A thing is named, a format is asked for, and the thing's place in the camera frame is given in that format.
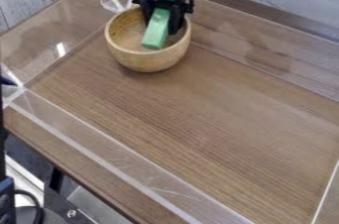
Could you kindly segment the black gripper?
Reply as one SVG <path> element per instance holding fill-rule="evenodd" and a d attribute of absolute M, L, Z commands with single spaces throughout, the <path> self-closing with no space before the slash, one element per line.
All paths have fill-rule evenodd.
<path fill-rule="evenodd" d="M 183 27 L 186 13 L 193 14 L 195 0 L 133 0 L 142 9 L 145 23 L 149 24 L 155 7 L 170 8 L 169 34 L 175 35 Z"/>

